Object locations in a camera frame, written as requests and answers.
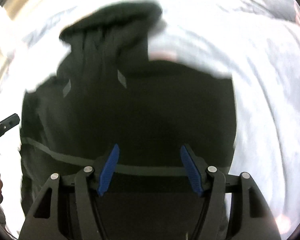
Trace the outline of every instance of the silver screw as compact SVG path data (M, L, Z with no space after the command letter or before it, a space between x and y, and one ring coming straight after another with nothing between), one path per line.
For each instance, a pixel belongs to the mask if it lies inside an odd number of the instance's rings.
M210 172L216 172L217 168L215 166L209 166L208 167L208 171L210 171Z
M59 174L58 173L53 173L51 174L50 178L51 179L57 179L59 177Z
M92 167L91 166L87 166L83 169L84 172L90 172L92 171Z
M244 177L245 179L249 179L250 178L250 174L247 172L242 173L242 177Z

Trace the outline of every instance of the black garment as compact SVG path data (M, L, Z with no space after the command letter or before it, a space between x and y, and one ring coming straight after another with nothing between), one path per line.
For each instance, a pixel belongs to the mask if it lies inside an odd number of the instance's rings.
M139 166L182 166L179 150L189 143L208 164L229 167L236 130L232 81L149 62L147 33L160 16L154 3L122 3L66 28L60 38L71 53L56 76L25 94L21 138L87 159L117 143L119 163ZM30 144L22 144L20 155L25 214L52 173L81 168Z

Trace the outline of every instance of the blue rubber tip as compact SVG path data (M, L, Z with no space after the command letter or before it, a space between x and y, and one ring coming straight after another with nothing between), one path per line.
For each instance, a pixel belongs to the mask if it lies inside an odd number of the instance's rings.
M203 188L201 184L201 175L185 146L181 147L180 156L181 156L181 161L183 163L183 166L186 169L186 173L188 175L188 179L192 187L192 190L195 193L197 193L199 196L202 196Z
M115 167L119 159L119 151L120 151L119 146L115 144L105 163L105 166L103 166L103 169L100 172L99 187L97 189L97 193L99 196L103 196L103 194L109 188L112 175L114 173Z

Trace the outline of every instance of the round metal bolt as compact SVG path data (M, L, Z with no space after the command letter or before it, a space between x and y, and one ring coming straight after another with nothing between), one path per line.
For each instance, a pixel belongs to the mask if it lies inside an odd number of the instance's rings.
M92 167L91 166L87 166L83 169L84 172L90 172L92 171Z
M244 177L245 179L249 179L250 178L250 174L247 172L242 173L242 177Z
M210 171L210 172L216 172L217 168L215 166L209 166L208 167L208 171Z
M51 179L57 179L59 177L59 174L58 173L53 173L51 174L50 178Z

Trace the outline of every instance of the blue gripper pad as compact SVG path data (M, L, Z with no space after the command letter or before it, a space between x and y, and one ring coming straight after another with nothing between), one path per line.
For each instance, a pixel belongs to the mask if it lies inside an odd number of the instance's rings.
M180 156L183 166L186 169L186 173L188 175L192 190L199 196L202 196L203 188L201 184L201 175L185 146L181 147Z
M112 175L119 159L119 146L114 145L105 165L102 168L99 176L99 187L97 189L98 195L102 196L109 188Z

